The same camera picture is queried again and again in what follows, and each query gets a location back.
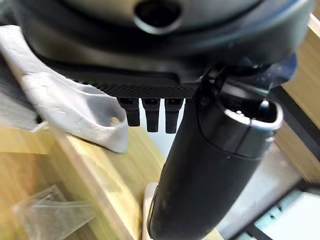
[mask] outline wooden surface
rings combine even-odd
[[[298,50],[299,68],[294,80],[283,88],[320,128],[320,23],[310,19],[305,41]],[[320,162],[285,124],[276,138],[279,148],[309,182],[320,183]]]
[[[313,11],[313,14],[319,19],[320,18],[320,1],[316,1],[315,10]]]
[[[0,133],[1,240],[27,239],[13,206],[52,185],[67,200],[86,201],[96,212],[96,218],[68,240],[140,239],[144,190],[148,182],[159,180],[165,161],[142,128],[130,128],[125,154],[53,126],[34,133],[0,128]],[[214,230],[206,239],[222,237]]]

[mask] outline clear plastic wrap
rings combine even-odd
[[[63,240],[95,217],[89,204],[67,202],[56,186],[18,203],[14,212],[31,240]]]

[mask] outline small hole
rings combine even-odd
[[[134,22],[141,30],[155,35],[175,30],[181,16],[179,5],[170,1],[149,0],[135,7]]]
[[[118,118],[116,118],[116,117],[111,118],[111,123],[110,123],[111,127],[115,127],[115,126],[119,125],[120,123],[121,122]]]

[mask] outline black plastic housing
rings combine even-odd
[[[302,43],[315,0],[266,0],[235,19],[151,35],[84,15],[60,0],[12,0],[23,34],[47,65],[117,98],[191,98],[215,64],[273,64]]]

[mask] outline black cylindrical handle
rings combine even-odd
[[[217,118],[223,121],[222,126],[217,124],[216,127],[223,127],[226,119]],[[243,155],[239,155],[241,142],[257,136],[256,141],[251,141],[252,149],[258,153],[255,146],[269,145],[272,140],[265,134],[268,129],[261,127],[262,135],[269,139],[266,141],[257,134],[258,129],[250,131],[252,121],[248,125],[246,121],[237,122],[238,127],[247,130],[235,131],[235,134],[243,134],[242,140],[234,141],[238,144],[234,152],[226,151],[221,148],[226,146],[223,142],[216,146],[213,144],[216,138],[212,143],[205,137],[199,119],[198,104],[195,99],[190,100],[153,201],[148,230],[154,240],[200,240],[205,237],[231,208],[262,159],[261,154],[252,157],[248,147],[240,151]],[[223,137],[221,141],[232,139]]]

